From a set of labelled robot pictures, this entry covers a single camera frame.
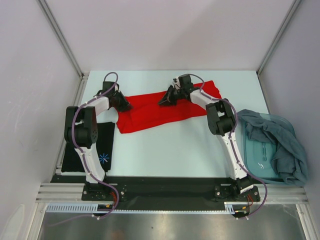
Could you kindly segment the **red t shirt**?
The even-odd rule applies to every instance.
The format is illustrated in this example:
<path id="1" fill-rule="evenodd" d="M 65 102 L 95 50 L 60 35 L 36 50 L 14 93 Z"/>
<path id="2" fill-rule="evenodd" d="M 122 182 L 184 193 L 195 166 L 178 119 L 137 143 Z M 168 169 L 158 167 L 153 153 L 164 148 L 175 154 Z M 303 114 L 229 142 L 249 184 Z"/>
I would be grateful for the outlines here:
<path id="1" fill-rule="evenodd" d="M 216 99 L 222 96 L 212 80 L 194 84 L 193 87 L 176 87 L 173 96 L 174 105 L 159 105 L 166 92 L 155 92 L 134 96 L 127 96 L 126 100 L 132 109 L 118 112 L 117 127 L 122 134 L 134 133 L 157 127 L 163 124 L 178 122 L 193 117 L 206 115 L 206 110 L 190 101 L 191 90 L 200 89 Z"/>

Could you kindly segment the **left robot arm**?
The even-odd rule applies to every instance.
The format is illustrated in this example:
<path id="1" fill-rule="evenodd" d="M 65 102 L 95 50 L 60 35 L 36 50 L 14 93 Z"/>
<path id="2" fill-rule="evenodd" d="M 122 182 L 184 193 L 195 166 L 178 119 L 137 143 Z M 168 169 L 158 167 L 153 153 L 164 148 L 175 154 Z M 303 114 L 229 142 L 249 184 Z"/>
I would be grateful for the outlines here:
<path id="1" fill-rule="evenodd" d="M 93 99 L 66 108 L 64 139 L 78 154 L 86 174 L 84 201 L 104 201 L 110 195 L 114 202 L 119 199 L 118 190 L 105 182 L 106 171 L 101 166 L 96 147 L 99 136 L 97 116 L 111 108 L 122 112 L 132 108 L 116 81 L 104 81 L 102 90 Z"/>

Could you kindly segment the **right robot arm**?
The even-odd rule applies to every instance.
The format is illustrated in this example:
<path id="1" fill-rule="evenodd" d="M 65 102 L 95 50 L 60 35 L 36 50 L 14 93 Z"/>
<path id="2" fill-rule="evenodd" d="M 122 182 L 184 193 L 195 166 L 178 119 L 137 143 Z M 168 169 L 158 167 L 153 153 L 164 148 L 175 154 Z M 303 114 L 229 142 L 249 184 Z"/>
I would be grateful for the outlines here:
<path id="1" fill-rule="evenodd" d="M 230 196 L 237 201 L 250 200 L 254 193 L 253 177 L 244 165 L 236 139 L 238 116 L 233 105 L 226 98 L 217 98 L 204 90 L 205 82 L 200 87 L 192 83 L 192 77 L 201 79 L 193 73 L 183 74 L 173 79 L 166 93 L 158 102 L 160 106 L 175 106 L 179 100 L 188 100 L 206 111 L 210 132 L 217 136 L 230 167 L 232 183 Z"/>

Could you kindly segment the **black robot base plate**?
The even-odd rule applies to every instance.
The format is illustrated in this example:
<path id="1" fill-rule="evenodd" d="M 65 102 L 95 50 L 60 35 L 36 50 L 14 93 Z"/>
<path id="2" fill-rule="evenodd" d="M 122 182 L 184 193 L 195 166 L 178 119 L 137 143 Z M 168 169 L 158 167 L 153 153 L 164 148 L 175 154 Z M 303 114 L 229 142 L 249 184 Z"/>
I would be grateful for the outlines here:
<path id="1" fill-rule="evenodd" d="M 224 203 L 239 205 L 259 203 L 259 189 L 254 186 L 250 199 L 231 197 L 231 178 L 193 177 L 120 177 L 109 176 L 106 182 L 119 193 L 117 210 L 128 211 L 218 211 Z M 86 183 L 84 176 L 55 175 L 51 183 Z M 114 198 L 109 194 L 105 200 L 83 200 L 83 202 L 105 202 L 110 209 Z"/>

